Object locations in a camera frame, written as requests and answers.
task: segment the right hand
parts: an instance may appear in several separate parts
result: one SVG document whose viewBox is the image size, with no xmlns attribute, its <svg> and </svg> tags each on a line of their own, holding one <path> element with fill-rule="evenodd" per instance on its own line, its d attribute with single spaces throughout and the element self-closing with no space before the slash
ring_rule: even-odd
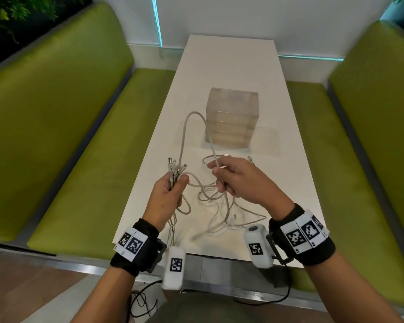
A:
<svg viewBox="0 0 404 323">
<path fill-rule="evenodd" d="M 232 196 L 263 206 L 275 220 L 283 219 L 295 203 L 274 181 L 250 161 L 242 157 L 223 156 L 207 164 L 217 178 L 219 192 L 227 190 Z"/>
</svg>

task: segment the green upholstered seat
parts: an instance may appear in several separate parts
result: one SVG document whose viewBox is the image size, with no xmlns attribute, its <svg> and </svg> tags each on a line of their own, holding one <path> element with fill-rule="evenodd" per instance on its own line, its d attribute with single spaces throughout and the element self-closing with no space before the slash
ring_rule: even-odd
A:
<svg viewBox="0 0 404 323">
<path fill-rule="evenodd" d="M 337 249 L 387 299 L 404 304 L 404 258 L 323 86 L 287 87 Z M 292 277 L 295 288 L 315 291 L 304 270 Z"/>
<path fill-rule="evenodd" d="M 28 242 L 38 251 L 109 259 L 175 72 L 137 69 Z"/>
<path fill-rule="evenodd" d="M 329 80 L 404 227 L 404 32 L 372 24 Z"/>
<path fill-rule="evenodd" d="M 102 2 L 0 65 L 0 242 L 15 239 L 132 63 Z"/>
</svg>

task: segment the plastic storage box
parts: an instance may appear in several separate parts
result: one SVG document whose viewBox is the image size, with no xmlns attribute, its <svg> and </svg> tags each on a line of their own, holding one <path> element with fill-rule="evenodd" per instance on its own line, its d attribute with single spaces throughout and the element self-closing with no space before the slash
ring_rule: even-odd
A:
<svg viewBox="0 0 404 323">
<path fill-rule="evenodd" d="M 214 144 L 247 148 L 258 119 L 258 93 L 211 88 L 206 105 L 206 121 Z M 206 132 L 205 141 L 209 142 Z"/>
</svg>

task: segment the black cable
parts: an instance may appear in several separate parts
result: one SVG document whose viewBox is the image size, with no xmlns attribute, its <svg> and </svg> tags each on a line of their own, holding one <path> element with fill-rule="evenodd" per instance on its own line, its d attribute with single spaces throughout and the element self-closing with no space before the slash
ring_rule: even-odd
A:
<svg viewBox="0 0 404 323">
<path fill-rule="evenodd" d="M 157 284 L 157 283 L 162 283 L 162 282 L 163 282 L 163 280 L 157 280 L 157 281 L 151 282 L 150 284 L 146 285 L 144 288 L 142 288 L 141 291 L 139 291 L 139 292 L 136 294 L 135 298 L 130 302 L 130 310 L 129 310 L 129 312 L 130 312 L 130 315 L 131 315 L 132 317 L 137 318 L 137 317 L 141 317 L 141 316 L 144 316 L 144 315 L 147 315 L 147 314 L 151 317 L 150 312 L 151 312 L 154 308 L 156 308 L 156 310 L 157 310 L 157 308 L 158 308 L 158 300 L 156 300 L 154 306 L 149 310 L 149 309 L 148 309 L 148 304 L 146 303 L 146 296 L 145 296 L 145 294 L 143 294 L 143 292 L 144 292 L 147 288 L 150 288 L 152 285 L 155 285 L 155 284 Z M 144 314 L 136 315 L 136 316 L 135 316 L 135 315 L 133 315 L 133 313 L 132 313 L 132 307 L 133 307 L 133 304 L 135 303 L 135 301 L 138 301 L 137 299 L 138 299 L 139 296 L 141 296 L 142 300 L 144 301 L 144 304 L 145 304 L 145 307 L 146 307 L 147 311 L 146 311 L 146 313 L 144 313 Z"/>
<path fill-rule="evenodd" d="M 290 268 L 289 268 L 286 264 L 285 264 L 284 266 L 285 266 L 285 268 L 286 268 L 286 270 L 287 270 L 288 286 L 287 286 L 287 293 L 286 293 L 286 295 L 285 295 L 283 298 L 281 298 L 281 299 L 279 299 L 279 300 L 272 300 L 272 301 L 267 301 L 267 302 L 258 303 L 258 304 L 248 304 L 248 303 L 245 303 L 245 302 L 240 301 L 240 300 L 235 299 L 235 298 L 234 298 L 233 300 L 234 300 L 235 302 L 237 302 L 237 303 L 244 304 L 244 305 L 249 305 L 249 306 L 263 306 L 263 305 L 267 305 L 267 304 L 281 303 L 281 302 L 284 301 L 287 297 L 289 297 L 290 288 L 292 287 L 292 277 L 291 277 L 291 275 L 290 275 Z"/>
</svg>

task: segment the forearm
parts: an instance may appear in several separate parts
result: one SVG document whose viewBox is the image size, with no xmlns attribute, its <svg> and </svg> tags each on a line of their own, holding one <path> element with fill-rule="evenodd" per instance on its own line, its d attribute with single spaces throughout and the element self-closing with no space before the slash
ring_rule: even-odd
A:
<svg viewBox="0 0 404 323">
<path fill-rule="evenodd" d="M 71 323 L 118 322 L 134 282 L 125 270 L 108 268 Z"/>
<path fill-rule="evenodd" d="M 305 270 L 335 322 L 404 322 L 338 251 Z"/>
</svg>

